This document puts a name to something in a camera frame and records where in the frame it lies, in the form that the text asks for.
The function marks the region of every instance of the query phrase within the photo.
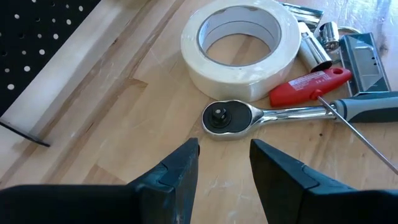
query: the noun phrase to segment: ratchet wrench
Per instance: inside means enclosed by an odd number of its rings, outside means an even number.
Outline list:
[[[334,112],[351,123],[396,122],[398,121],[398,92],[371,93],[335,100],[330,103],[330,107],[334,111],[330,111],[325,106],[265,110],[239,100],[216,101],[205,108],[202,114],[202,126],[212,138],[230,140],[241,138],[255,128],[268,123],[336,119]]]

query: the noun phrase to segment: black pegboard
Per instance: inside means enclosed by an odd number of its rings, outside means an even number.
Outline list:
[[[99,1],[0,1],[0,116]]]

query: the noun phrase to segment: masking tape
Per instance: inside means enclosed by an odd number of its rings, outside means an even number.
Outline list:
[[[264,41],[270,54],[248,65],[226,65],[207,56],[218,39],[247,34]],[[296,18],[273,0],[214,1],[188,20],[181,51],[195,86],[216,100],[255,101],[281,84],[300,47]]]

